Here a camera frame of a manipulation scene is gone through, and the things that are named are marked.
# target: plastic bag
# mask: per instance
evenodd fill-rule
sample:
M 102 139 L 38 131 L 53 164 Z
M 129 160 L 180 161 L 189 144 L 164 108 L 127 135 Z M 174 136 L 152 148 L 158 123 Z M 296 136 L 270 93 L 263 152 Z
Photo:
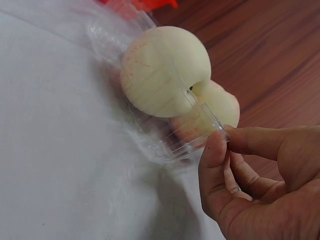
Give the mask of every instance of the plastic bag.
M 192 142 L 183 142 L 172 130 L 170 119 L 137 110 L 121 90 L 119 73 L 126 49 L 141 33 L 156 27 L 145 12 L 136 10 L 128 0 L 111 0 L 106 5 L 93 0 L 0 0 L 0 11 L 93 52 L 108 71 L 109 84 L 125 113 L 123 120 L 139 133 L 138 144 L 151 155 L 176 160 L 201 151 L 211 131 Z M 172 66 L 174 64 L 166 67 L 179 78 Z M 226 134 L 208 106 L 199 106 L 198 111 L 196 114 L 205 118 L 204 121 L 210 121 L 214 130 Z

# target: wooden table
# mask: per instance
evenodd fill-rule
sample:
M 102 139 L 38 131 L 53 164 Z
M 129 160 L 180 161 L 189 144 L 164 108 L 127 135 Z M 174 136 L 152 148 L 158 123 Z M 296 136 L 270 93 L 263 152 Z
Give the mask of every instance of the wooden table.
M 154 17 L 204 43 L 212 79 L 239 100 L 240 127 L 320 124 L 320 0 L 181 0 Z M 276 162 L 246 160 L 281 179 Z

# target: red object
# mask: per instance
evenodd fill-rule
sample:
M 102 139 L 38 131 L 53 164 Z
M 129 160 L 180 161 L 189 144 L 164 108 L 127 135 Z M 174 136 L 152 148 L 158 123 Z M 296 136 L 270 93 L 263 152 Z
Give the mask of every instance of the red object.
M 101 0 L 104 4 L 113 2 L 110 0 Z M 124 1 L 119 0 L 120 4 L 125 5 Z M 177 8 L 178 3 L 176 0 L 129 0 L 127 3 L 132 3 L 137 10 L 149 12 L 158 9 L 162 6 L 170 4 L 172 7 Z

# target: white fabric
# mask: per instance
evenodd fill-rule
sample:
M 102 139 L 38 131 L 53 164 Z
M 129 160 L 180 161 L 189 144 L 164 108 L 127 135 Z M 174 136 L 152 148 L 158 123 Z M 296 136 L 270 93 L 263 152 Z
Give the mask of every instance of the white fabric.
M 197 162 L 151 163 L 92 52 L 5 11 L 0 39 L 1 239 L 224 239 Z

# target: fingernail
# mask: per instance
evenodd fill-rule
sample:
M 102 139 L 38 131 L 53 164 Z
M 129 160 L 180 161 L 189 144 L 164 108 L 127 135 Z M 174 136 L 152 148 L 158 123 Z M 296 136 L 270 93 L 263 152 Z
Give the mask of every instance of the fingernail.
M 228 124 L 223 125 L 223 127 L 224 127 L 225 129 L 234 129 L 233 126 L 228 125 Z

